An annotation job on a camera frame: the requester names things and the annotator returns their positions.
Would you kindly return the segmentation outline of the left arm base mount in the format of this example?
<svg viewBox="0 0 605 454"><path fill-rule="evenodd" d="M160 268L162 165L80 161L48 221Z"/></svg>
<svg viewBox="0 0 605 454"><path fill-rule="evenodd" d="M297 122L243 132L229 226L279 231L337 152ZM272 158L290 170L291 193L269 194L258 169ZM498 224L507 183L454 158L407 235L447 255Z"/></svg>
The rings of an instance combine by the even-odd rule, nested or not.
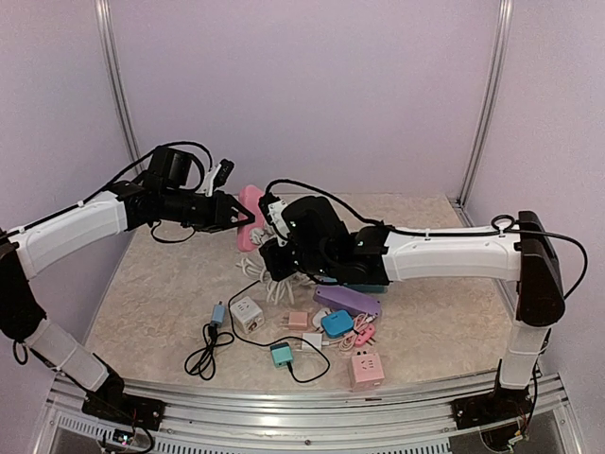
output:
<svg viewBox="0 0 605 454"><path fill-rule="evenodd" d="M157 430L163 420L165 402L124 392L124 379L107 363L108 378L94 392L87 392L85 414L135 428Z"/></svg>

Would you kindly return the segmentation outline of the light blue charger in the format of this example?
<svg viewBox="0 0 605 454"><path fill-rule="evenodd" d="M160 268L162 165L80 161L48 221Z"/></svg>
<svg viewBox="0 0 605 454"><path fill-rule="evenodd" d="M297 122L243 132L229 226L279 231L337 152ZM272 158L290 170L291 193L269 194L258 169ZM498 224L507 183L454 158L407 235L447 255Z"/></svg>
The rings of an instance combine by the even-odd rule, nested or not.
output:
<svg viewBox="0 0 605 454"><path fill-rule="evenodd" d="M213 306L211 320L209 322L209 327L213 329L219 329L222 327L226 315L225 306L219 302L218 304Z"/></svg>

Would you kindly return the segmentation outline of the teal usb charger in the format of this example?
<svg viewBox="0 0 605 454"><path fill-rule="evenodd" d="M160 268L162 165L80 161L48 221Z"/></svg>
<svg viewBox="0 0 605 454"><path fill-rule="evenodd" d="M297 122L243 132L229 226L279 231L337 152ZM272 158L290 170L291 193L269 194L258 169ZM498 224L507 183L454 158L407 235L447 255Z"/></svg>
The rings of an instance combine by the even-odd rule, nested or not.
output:
<svg viewBox="0 0 605 454"><path fill-rule="evenodd" d="M291 347L287 342L273 344L269 347L269 351L276 368L287 367L294 360Z"/></svg>

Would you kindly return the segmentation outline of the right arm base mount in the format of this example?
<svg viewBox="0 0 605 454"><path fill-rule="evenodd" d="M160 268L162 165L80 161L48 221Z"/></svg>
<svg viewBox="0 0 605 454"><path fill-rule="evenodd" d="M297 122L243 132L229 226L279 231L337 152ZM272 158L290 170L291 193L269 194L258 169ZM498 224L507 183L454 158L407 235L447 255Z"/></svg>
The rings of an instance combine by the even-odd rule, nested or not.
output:
<svg viewBox="0 0 605 454"><path fill-rule="evenodd" d="M493 388L474 396L460 397L451 403L458 430L486 426L512 418L530 416L535 409L529 386L524 389L504 388L500 382L502 361L499 361Z"/></svg>

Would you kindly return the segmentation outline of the small white plug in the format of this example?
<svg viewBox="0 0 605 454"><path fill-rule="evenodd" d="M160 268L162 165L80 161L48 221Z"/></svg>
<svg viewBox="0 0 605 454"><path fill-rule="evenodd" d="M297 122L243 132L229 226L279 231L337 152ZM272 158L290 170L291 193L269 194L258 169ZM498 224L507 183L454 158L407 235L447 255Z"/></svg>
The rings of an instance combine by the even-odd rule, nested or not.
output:
<svg viewBox="0 0 605 454"><path fill-rule="evenodd" d="M327 308L327 307L321 308L312 318L313 326L317 330L321 329L321 320L331 314L332 314L332 310L330 308Z"/></svg>

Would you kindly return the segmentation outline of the white cube socket adapter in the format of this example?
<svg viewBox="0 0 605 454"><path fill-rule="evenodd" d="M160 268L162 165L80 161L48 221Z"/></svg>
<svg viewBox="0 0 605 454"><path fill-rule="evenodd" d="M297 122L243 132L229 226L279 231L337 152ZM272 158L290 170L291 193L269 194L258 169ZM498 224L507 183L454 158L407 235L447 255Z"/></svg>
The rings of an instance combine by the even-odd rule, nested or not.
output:
<svg viewBox="0 0 605 454"><path fill-rule="evenodd" d="M237 326L247 335L265 323L262 308L251 297L244 297L232 303L231 314Z"/></svg>

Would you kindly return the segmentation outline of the blue plug adapter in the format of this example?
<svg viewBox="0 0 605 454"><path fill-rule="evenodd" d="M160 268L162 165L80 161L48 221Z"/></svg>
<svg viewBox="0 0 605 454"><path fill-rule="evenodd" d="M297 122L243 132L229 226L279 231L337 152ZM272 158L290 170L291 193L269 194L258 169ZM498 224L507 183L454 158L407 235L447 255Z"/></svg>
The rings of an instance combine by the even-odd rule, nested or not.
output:
<svg viewBox="0 0 605 454"><path fill-rule="evenodd" d="M320 325L328 338L335 339L354 329L354 319L346 310L341 309L323 317Z"/></svg>

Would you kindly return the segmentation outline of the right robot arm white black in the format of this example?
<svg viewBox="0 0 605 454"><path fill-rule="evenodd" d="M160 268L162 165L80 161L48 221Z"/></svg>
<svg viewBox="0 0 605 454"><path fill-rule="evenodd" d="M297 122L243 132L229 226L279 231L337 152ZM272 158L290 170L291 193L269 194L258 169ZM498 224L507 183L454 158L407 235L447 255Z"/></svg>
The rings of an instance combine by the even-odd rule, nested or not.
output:
<svg viewBox="0 0 605 454"><path fill-rule="evenodd" d="M499 215L485 227L406 229L365 218L350 232L333 205L337 196L313 187L309 196L286 202L269 188L259 209L276 237L260 253L271 277L281 281L295 272L337 285L380 285L434 277L489 278L517 285L517 305L497 381L483 410L506 418L527 395L539 355L552 327L562 318L572 294L562 282L553 240L585 247L570 236L550 233L532 211Z"/></svg>

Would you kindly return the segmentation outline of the pink socket adapter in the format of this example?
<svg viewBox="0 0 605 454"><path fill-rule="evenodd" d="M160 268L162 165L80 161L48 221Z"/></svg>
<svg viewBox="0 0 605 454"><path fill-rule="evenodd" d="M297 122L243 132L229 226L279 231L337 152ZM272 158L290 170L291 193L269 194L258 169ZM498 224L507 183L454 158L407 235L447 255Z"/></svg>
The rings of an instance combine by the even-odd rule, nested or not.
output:
<svg viewBox="0 0 605 454"><path fill-rule="evenodd" d="M373 338L376 332L375 325L373 323L368 323L364 328L362 328L357 334L354 341L354 347L360 348L366 344L374 345L375 339Z"/></svg>

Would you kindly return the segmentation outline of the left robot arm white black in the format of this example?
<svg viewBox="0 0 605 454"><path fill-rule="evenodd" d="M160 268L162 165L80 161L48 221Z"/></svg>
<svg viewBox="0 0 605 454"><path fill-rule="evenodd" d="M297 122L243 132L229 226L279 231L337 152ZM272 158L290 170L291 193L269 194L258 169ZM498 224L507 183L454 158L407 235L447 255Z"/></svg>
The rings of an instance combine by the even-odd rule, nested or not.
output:
<svg viewBox="0 0 605 454"><path fill-rule="evenodd" d="M159 145L140 158L147 168L133 180L120 171L87 198L1 234L1 331L15 359L24 365L34 355L65 374L114 421L132 411L122 377L50 321L30 282L73 253L144 225L170 221L212 234L254 223L254 213L222 189L233 162L204 164L188 145Z"/></svg>

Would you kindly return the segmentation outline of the pink charger plug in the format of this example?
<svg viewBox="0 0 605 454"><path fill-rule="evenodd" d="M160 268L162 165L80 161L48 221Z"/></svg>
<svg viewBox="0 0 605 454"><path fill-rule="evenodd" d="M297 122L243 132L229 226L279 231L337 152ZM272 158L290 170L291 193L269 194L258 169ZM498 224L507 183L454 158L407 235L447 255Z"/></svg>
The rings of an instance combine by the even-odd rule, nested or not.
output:
<svg viewBox="0 0 605 454"><path fill-rule="evenodd" d="M305 311L290 311L283 317L283 325L289 330L304 331L309 326L309 314Z"/></svg>

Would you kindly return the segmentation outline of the white usb charger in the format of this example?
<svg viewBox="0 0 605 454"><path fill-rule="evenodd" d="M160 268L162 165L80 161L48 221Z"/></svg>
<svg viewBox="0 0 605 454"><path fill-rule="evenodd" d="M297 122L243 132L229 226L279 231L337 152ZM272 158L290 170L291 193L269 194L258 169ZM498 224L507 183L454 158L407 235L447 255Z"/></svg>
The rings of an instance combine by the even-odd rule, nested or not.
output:
<svg viewBox="0 0 605 454"><path fill-rule="evenodd" d="M298 352L320 352L324 347L330 345L328 340L323 338L321 333L302 333L298 339Z"/></svg>

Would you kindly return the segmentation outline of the pink cube socket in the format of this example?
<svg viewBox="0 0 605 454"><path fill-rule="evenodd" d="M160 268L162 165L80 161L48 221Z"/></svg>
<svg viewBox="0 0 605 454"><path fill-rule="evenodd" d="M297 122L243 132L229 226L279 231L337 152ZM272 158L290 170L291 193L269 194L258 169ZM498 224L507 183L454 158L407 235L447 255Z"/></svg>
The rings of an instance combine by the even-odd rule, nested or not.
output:
<svg viewBox="0 0 605 454"><path fill-rule="evenodd" d="M357 352L351 356L348 371L354 392L374 389L385 379L381 358L374 352Z"/></svg>

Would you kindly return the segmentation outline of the pink triangular socket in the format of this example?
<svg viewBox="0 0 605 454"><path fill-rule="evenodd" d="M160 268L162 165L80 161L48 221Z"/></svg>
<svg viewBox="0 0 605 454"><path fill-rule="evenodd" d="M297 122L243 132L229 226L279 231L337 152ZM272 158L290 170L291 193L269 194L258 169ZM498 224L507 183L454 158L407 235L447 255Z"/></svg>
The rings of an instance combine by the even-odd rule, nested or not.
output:
<svg viewBox="0 0 605 454"><path fill-rule="evenodd" d="M258 203L264 192L253 184L241 189L238 201L251 212L253 220L237 228L237 247L242 253L252 252L262 244L265 232L265 220Z"/></svg>

